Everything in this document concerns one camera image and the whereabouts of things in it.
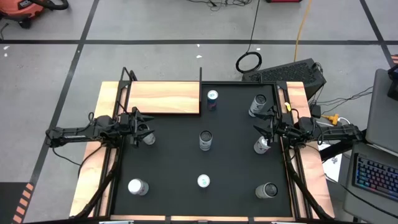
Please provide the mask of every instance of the white can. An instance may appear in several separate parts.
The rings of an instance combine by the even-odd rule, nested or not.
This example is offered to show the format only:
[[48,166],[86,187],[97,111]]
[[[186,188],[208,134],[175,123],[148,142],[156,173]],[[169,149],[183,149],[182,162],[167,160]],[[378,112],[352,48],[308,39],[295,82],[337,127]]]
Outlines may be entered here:
[[[146,125],[146,124],[140,124],[140,125],[138,126],[138,128],[139,128],[141,131],[143,131],[143,130],[149,130],[149,127],[148,127],[148,125]],[[143,141],[145,142],[145,144],[147,144],[147,145],[150,146],[151,144],[155,143],[156,137],[155,137],[154,133],[150,133],[150,134],[148,134],[148,135],[143,139]]]
[[267,139],[261,136],[256,143],[254,143],[254,150],[258,154],[264,154],[271,147],[268,146]]
[[256,196],[258,198],[273,198],[278,194],[278,188],[273,183],[266,183],[256,188]]
[[201,188],[206,188],[210,184],[210,178],[206,174],[202,174],[198,177],[198,185]]
[[129,191],[133,195],[144,196],[148,193],[149,184],[141,179],[132,179],[129,183]]
[[199,148],[208,151],[211,147],[211,140],[213,140],[213,135],[209,131],[202,131],[199,134]]
[[266,103],[267,99],[264,95],[259,94],[256,97],[254,97],[254,100],[249,108],[249,115],[252,116],[253,118],[256,117],[254,114],[259,113]]

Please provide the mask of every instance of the wheel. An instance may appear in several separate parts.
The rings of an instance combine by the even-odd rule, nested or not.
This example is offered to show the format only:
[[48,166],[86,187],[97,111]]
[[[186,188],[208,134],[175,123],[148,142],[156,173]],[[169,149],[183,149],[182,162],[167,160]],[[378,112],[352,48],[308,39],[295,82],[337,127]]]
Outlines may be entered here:
[[30,19],[24,19],[18,22],[18,24],[24,29],[29,29],[32,26],[32,21]]

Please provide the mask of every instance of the can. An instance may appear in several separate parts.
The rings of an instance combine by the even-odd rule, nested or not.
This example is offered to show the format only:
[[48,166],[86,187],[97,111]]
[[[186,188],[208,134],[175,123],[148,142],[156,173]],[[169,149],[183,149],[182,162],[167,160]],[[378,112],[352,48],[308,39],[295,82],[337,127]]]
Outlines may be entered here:
[[261,136],[256,143],[254,143],[254,150],[258,154],[264,154],[271,147],[268,146],[268,140]]
[[249,115],[254,118],[255,117],[254,114],[259,113],[266,103],[267,103],[266,96],[259,94],[256,97],[254,97],[254,100],[249,108]]
[[[148,127],[148,125],[146,125],[146,124],[140,124],[140,125],[138,126],[138,130],[140,130],[140,131],[149,130],[149,127]],[[148,134],[147,136],[145,136],[145,138],[143,139],[143,141],[144,141],[147,145],[150,146],[151,144],[155,143],[156,137],[155,137],[154,133],[150,133],[150,134]]]
[[211,146],[213,135],[209,131],[202,131],[199,134],[199,148],[203,151],[208,151]]
[[214,111],[217,108],[218,93],[216,90],[210,90],[207,93],[207,109]]
[[206,174],[202,174],[198,177],[198,185],[201,188],[206,188],[210,184],[210,178]]
[[273,198],[278,194],[278,188],[273,183],[266,183],[256,188],[256,196],[260,199]]
[[144,196],[146,193],[148,193],[149,190],[149,184],[141,179],[132,179],[129,183],[129,191],[133,195],[140,195]]

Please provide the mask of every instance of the gray floor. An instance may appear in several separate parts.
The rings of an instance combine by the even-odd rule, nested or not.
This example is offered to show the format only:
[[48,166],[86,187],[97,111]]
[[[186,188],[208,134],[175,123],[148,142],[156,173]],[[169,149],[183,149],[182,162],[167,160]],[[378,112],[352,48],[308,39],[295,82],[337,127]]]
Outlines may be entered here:
[[[67,11],[48,11],[29,30],[15,22],[3,31],[6,40],[60,40],[64,44],[0,43],[0,181],[29,181],[67,77],[92,4],[97,0],[69,0]],[[201,44],[202,39],[250,38],[254,0],[248,6],[228,6],[218,12],[204,3],[185,0],[99,0],[88,40],[198,40],[192,44],[96,45],[86,44],[79,52],[72,83],[63,106],[59,126],[83,126],[94,111],[102,81],[118,80],[121,69],[133,69],[139,80],[197,80],[203,67],[204,80],[241,79],[234,64],[248,45]],[[385,40],[398,40],[396,0],[367,0]],[[261,1],[254,39],[295,40],[307,1],[300,4],[268,4]],[[304,25],[303,40],[377,40],[359,0],[316,0]],[[388,46],[398,54],[398,46]],[[252,45],[262,54],[262,68],[293,61],[294,45]],[[373,84],[377,68],[389,68],[380,45],[299,45],[298,60],[320,62],[328,83],[320,101],[349,97]],[[252,67],[253,58],[242,61]],[[366,127],[370,95],[347,102],[338,113]],[[59,154],[81,162],[85,144],[58,148]],[[77,181],[77,166],[50,151],[37,183],[26,222],[68,218]],[[333,198],[336,216],[352,217]]]

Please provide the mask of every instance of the wooden table frame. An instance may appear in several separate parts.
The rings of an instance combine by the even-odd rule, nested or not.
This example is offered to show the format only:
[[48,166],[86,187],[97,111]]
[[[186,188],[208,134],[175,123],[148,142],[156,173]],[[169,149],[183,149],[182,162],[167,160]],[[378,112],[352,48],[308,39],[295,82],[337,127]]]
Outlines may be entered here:
[[[305,95],[303,83],[301,82],[287,82],[287,89],[283,91],[279,89],[279,100],[282,108],[282,112],[285,113],[285,101],[289,101],[292,108],[299,111],[300,116],[310,116],[307,97]],[[120,102],[128,104],[126,95],[130,92],[130,87],[120,88],[119,82],[103,82],[99,92],[99,97],[95,109],[95,116],[109,115],[114,116],[123,112],[120,106],[115,106],[115,100],[120,99]],[[297,121],[297,116],[293,116],[294,121]],[[98,142],[89,142],[86,147],[85,155],[88,156],[93,152],[100,144]],[[310,143],[311,146],[317,147],[316,143]],[[99,183],[106,176],[102,170],[107,169],[109,172],[116,155],[116,149],[101,148],[96,154],[91,156],[82,167],[80,172],[80,178],[76,186],[75,196],[73,198],[70,215],[76,215],[80,212],[87,202],[91,199],[92,195],[98,189]],[[323,172],[322,161],[319,153],[317,153],[311,147],[305,147],[300,150],[300,156],[302,164],[297,164],[293,161],[293,165],[296,170],[299,170],[300,165],[305,176],[307,188],[314,196],[315,200],[322,206],[324,211],[330,216],[334,217],[333,207],[331,206],[330,196],[328,187],[326,184],[326,178]],[[295,186],[297,203],[298,203],[298,215],[302,218],[307,218],[309,209],[306,210],[306,205],[301,191]],[[99,205],[96,206],[96,210],[90,213],[93,216],[96,213],[99,216],[107,215],[107,205],[111,201],[110,184],[106,188],[101,198]],[[310,214],[313,218],[317,218],[314,211]],[[152,220],[152,221],[164,221],[165,216],[153,216],[153,215],[111,215],[112,220]],[[248,222],[248,217],[183,217],[183,216],[171,216],[171,221],[197,221],[197,220],[208,220],[208,221],[226,221],[226,222]],[[293,217],[255,217],[255,222],[266,222],[266,221],[294,221]]]

